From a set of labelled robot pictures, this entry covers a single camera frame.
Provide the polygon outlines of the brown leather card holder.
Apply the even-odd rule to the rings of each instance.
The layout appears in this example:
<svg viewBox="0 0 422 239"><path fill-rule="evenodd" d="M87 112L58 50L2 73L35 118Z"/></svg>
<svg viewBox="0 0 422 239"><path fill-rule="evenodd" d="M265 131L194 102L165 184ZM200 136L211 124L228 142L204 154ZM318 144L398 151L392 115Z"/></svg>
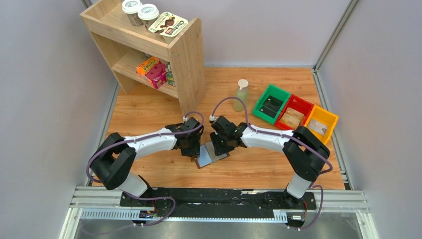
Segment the brown leather card holder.
<svg viewBox="0 0 422 239"><path fill-rule="evenodd" d="M194 162L198 169L206 167L210 164L218 162L229 157L229 154L216 155L212 142L207 142L200 146L199 155L193 156L191 161Z"/></svg>

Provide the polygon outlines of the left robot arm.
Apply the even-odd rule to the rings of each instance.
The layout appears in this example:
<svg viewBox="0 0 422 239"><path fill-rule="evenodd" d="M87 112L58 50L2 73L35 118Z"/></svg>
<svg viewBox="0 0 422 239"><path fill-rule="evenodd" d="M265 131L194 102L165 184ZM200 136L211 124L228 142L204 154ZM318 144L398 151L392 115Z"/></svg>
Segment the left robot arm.
<svg viewBox="0 0 422 239"><path fill-rule="evenodd" d="M191 117L144 135L123 137L112 133L89 160L88 171L92 171L108 190L120 189L141 196L148 185L131 172L134 161L156 152L177 149L183 156L199 156L203 131L203 124Z"/></svg>

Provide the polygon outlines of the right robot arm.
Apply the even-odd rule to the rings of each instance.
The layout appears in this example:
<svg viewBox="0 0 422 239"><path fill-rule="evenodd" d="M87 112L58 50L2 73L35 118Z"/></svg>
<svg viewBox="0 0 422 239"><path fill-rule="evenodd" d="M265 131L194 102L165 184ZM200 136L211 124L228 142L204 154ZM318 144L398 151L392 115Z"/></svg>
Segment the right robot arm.
<svg viewBox="0 0 422 239"><path fill-rule="evenodd" d="M286 187L291 198L301 199L324 172L325 165L332 169L328 161L330 150L305 126L295 130L271 130L247 122L235 125L224 116L211 116L210 122L214 129L210 137L217 156L238 147L263 148L284 154L294 171Z"/></svg>

